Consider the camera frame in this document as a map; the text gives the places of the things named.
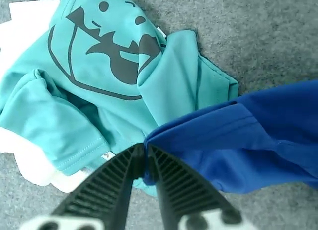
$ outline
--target clothing tag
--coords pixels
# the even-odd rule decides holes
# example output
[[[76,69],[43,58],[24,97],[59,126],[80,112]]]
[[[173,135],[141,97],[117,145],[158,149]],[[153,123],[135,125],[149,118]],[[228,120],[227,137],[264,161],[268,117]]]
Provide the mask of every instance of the clothing tag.
[[[157,30],[162,34],[164,38],[167,38],[167,35],[160,29],[160,27],[157,27]]]
[[[110,160],[114,158],[116,155],[113,152],[107,152],[106,154],[102,155],[101,157],[105,160]]]

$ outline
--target carpet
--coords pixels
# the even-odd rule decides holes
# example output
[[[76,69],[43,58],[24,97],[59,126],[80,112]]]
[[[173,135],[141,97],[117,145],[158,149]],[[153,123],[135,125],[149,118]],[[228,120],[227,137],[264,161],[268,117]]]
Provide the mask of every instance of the carpet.
[[[9,21],[0,0],[0,23]],[[165,33],[191,29],[201,53],[240,82],[240,93],[318,78],[318,0],[134,0]],[[50,213],[65,194],[24,180],[0,154],[0,229]],[[226,194],[261,230],[318,229],[318,191],[301,183]],[[156,199],[134,190],[128,230],[162,230]]]

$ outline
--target ribbed grip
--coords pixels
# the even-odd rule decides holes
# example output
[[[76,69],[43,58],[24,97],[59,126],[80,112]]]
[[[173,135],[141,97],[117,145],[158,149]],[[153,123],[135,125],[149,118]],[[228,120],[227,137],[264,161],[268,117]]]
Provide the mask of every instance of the ribbed grip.
[[[166,230],[177,229],[183,215],[205,210],[234,210],[201,175],[163,150],[149,145],[149,171],[156,182]]]
[[[133,180],[144,171],[144,146],[137,144],[95,171],[52,214],[99,218],[106,229],[124,230]]]

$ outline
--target folded cloth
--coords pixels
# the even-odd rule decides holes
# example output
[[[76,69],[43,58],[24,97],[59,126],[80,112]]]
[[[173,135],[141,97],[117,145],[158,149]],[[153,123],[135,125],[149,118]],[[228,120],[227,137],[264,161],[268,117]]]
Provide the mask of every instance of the folded cloth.
[[[224,192],[288,182],[318,187],[317,107],[318,80],[283,85],[185,115],[145,145],[165,149]],[[149,175],[144,181],[153,184]]]
[[[194,32],[165,39],[131,0],[61,0],[56,14],[4,76],[0,126],[67,176],[237,96],[238,83],[200,56]]]
[[[0,80],[18,57],[49,28],[58,0],[10,3],[11,21],[0,24]],[[25,138],[0,127],[0,153],[14,153],[21,175],[39,186],[52,184],[65,193],[72,192],[88,176],[79,171],[65,176],[45,157],[43,150]]]

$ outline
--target sleeve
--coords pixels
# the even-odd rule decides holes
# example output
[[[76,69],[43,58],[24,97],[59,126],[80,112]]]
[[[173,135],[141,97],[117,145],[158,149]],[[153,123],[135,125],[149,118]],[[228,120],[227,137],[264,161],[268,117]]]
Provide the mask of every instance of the sleeve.
[[[109,151],[99,130],[45,72],[14,81],[11,73],[0,86],[0,126],[40,146],[57,170],[72,175]]]

